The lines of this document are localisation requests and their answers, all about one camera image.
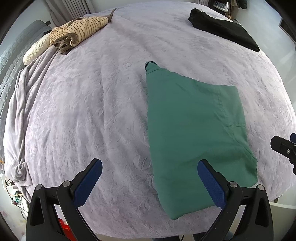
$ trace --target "blue gripper pad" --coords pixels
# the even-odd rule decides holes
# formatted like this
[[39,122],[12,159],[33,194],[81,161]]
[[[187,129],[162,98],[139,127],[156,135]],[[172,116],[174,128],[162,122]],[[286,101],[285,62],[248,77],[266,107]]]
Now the blue gripper pad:
[[202,161],[197,164],[197,173],[215,205],[223,209],[226,205],[224,190]]
[[290,135],[290,141],[296,143],[296,134],[295,133],[292,133]]
[[101,160],[97,159],[96,163],[92,166],[89,172],[85,175],[78,187],[74,191],[73,203],[76,208],[85,204],[94,185],[98,181],[103,171],[103,164]]

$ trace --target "dark pants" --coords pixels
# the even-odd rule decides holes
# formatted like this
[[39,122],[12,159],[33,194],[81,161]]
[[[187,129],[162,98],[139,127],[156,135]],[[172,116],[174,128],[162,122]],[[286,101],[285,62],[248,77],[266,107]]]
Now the dark pants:
[[[202,237],[205,235],[204,233],[199,233],[199,234],[193,234],[194,241],[200,241]],[[233,237],[233,234],[231,232],[228,232],[225,240],[230,240]],[[167,238],[154,238],[152,239],[153,241],[180,241],[179,236],[173,236],[173,237],[167,237]]]

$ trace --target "curtain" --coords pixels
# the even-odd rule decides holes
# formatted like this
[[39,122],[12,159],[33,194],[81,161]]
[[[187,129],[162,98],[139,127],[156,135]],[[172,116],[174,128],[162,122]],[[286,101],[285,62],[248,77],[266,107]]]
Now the curtain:
[[95,13],[90,0],[43,0],[56,26],[61,26],[88,13]]
[[195,3],[207,6],[209,3],[209,0],[195,0]]

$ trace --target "folded black clothing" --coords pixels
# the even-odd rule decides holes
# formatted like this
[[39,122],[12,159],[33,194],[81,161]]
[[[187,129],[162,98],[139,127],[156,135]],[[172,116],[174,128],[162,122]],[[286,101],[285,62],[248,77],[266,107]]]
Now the folded black clothing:
[[256,52],[260,51],[255,40],[237,23],[212,18],[196,8],[191,10],[188,20],[195,28],[228,39]]

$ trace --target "green garment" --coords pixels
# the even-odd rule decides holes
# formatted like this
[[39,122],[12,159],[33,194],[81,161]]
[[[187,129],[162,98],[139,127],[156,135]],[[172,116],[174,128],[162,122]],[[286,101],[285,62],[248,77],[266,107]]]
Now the green garment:
[[257,183],[235,86],[210,85],[146,63],[148,137],[159,201],[171,219],[214,203],[197,174],[207,159],[228,181]]

